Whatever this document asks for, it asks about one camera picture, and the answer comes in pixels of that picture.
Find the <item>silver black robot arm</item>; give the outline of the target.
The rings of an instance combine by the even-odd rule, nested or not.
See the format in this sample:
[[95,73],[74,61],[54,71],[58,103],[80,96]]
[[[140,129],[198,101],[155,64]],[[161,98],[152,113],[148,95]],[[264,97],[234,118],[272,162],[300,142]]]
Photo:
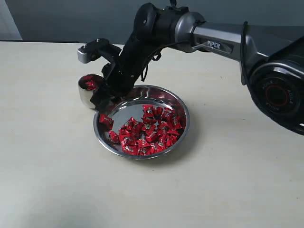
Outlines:
[[164,9],[143,4],[122,50],[104,44],[104,83],[92,103],[101,106],[127,95],[164,48],[212,52],[237,61],[241,83],[257,108],[280,126],[304,133],[304,29],[207,22],[187,7],[177,8],[175,1]]

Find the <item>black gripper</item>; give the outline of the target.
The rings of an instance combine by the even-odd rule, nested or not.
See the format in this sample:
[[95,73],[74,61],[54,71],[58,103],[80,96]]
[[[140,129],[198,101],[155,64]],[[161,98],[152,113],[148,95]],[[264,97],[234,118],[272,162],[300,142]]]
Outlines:
[[95,110],[102,112],[122,102],[160,46],[160,42],[130,36],[116,65],[106,64],[102,69],[105,81],[98,85],[90,99]]

